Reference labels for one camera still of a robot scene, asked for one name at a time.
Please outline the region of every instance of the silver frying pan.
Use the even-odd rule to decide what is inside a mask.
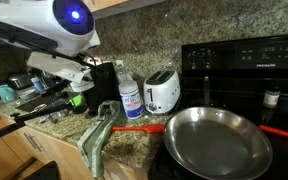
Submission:
[[[208,78],[205,78],[208,105]],[[246,118],[233,112],[193,107],[166,124],[164,143],[183,167],[207,179],[254,179],[271,164],[267,137]]]

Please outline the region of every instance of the kitchen counter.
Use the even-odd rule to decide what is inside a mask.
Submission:
[[[16,112],[21,114],[27,113],[16,109],[16,104],[14,102],[4,104],[0,101],[0,115],[8,119],[13,119],[10,117],[10,114]],[[144,126],[157,123],[164,124],[170,117],[144,115],[137,120],[128,120],[124,112],[121,114],[122,115],[118,120],[119,126]],[[68,116],[61,117],[57,124],[53,124],[49,121],[40,124],[39,118],[25,121],[25,123],[29,127],[76,145],[84,132],[94,125],[96,119],[97,117],[88,117],[86,111],[79,115],[70,112]],[[147,134],[145,132],[113,132],[102,150],[102,155],[105,158],[113,159],[134,169],[147,172],[161,140],[161,135]]]

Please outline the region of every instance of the oven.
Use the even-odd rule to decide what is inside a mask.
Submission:
[[[204,106],[203,80],[208,76],[211,106],[235,112],[256,125],[263,123],[265,90],[278,85],[281,95],[266,125],[288,131],[288,35],[183,45],[182,74],[182,97],[177,110]],[[273,160],[258,179],[288,179],[288,138],[266,135]],[[177,163],[164,142],[148,178],[203,179]]]

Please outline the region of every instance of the bottle cap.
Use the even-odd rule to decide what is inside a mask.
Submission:
[[[121,84],[118,85],[118,89],[120,93],[131,93],[138,89],[136,81],[129,80],[124,81]]]
[[[272,82],[268,85],[266,89],[269,91],[278,92],[281,91],[281,86],[276,82]]]
[[[33,82],[33,83],[35,83],[35,82],[38,82],[40,79],[38,78],[38,77],[33,77],[32,79],[31,79],[31,81]]]

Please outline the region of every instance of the blue light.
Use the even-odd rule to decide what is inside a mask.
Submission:
[[[78,19],[78,18],[80,18],[80,14],[79,14],[77,11],[73,11],[73,12],[72,12],[72,17],[73,17],[74,19]]]

